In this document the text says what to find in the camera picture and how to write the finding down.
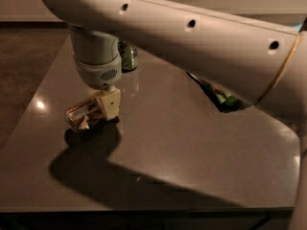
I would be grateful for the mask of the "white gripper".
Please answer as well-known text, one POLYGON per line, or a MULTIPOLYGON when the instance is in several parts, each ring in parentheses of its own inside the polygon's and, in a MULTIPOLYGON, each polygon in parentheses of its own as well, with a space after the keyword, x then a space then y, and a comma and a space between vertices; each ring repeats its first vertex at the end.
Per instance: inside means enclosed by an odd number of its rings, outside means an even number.
POLYGON ((96 95, 96 101, 104 118, 109 121, 119 115, 121 91, 114 84, 122 76, 122 61, 117 55, 111 62, 90 64, 74 57, 76 68, 83 82, 92 89, 102 90, 96 95))

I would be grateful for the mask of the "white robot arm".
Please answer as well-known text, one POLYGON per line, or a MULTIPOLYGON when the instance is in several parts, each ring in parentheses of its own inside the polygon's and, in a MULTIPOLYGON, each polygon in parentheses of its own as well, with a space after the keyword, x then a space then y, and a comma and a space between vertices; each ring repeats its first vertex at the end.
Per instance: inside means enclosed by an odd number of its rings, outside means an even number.
POLYGON ((307 34, 165 0, 42 0, 70 29, 83 81, 109 86, 116 40, 215 83, 292 129, 307 149, 307 34))

